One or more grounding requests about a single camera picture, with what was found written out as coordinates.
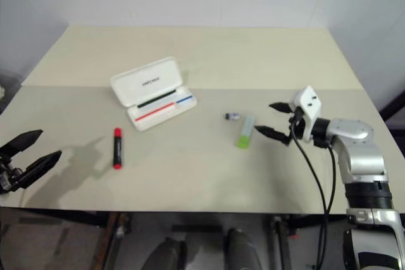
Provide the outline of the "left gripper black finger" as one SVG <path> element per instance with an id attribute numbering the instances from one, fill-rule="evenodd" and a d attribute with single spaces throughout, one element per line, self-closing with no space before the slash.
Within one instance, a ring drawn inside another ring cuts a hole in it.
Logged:
<path id="1" fill-rule="evenodd" d="M 61 155 L 62 151 L 57 150 L 56 152 L 40 157 L 38 160 L 32 163 L 22 175 L 20 175 L 17 188 L 26 189 L 31 186 L 31 184 L 44 176 L 56 165 Z"/>
<path id="2" fill-rule="evenodd" d="M 28 149 L 31 145 L 35 144 L 42 132 L 42 130 L 32 130 L 10 140 L 1 147 L 1 158 L 11 159 L 17 153 Z"/>

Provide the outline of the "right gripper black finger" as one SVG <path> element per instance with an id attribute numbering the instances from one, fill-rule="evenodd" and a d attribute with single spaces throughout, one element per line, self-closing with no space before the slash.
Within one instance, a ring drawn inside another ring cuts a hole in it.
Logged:
<path id="1" fill-rule="evenodd" d="M 276 111 L 279 111 L 281 113 L 292 113 L 293 110 L 290 108 L 290 104 L 286 102 L 274 102 L 269 105 L 271 108 L 273 108 Z"/>
<path id="2" fill-rule="evenodd" d="M 290 136 L 286 135 L 282 132 L 278 132 L 274 128 L 271 128 L 269 126 L 263 126 L 263 125 L 256 125 L 254 128 L 260 134 L 264 135 L 267 138 L 279 141 L 286 146 L 288 146 L 290 144 Z"/>

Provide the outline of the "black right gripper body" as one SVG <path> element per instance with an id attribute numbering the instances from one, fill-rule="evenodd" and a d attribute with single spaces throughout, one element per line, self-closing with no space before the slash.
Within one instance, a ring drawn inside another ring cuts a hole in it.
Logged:
<path id="1" fill-rule="evenodd" d="M 306 123 L 304 121 L 303 115 L 304 112 L 300 107 L 297 107 L 295 109 L 292 109 L 291 107 L 289 107 L 289 113 L 292 114 L 292 116 L 289 118 L 289 137 L 288 137 L 288 143 L 291 142 L 291 140 L 293 139 L 293 134 L 292 131 L 294 131 L 296 138 L 297 139 L 302 139 L 303 133 L 304 133 L 304 129 L 306 126 Z"/>

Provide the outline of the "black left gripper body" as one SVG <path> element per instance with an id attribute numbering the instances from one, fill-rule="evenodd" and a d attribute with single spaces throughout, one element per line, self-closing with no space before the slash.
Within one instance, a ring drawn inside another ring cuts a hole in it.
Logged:
<path id="1" fill-rule="evenodd" d="M 1 193 L 9 193 L 18 190 L 20 178 L 23 171 L 20 168 L 14 168 L 11 165 L 11 159 L 8 156 L 1 156 Z"/>

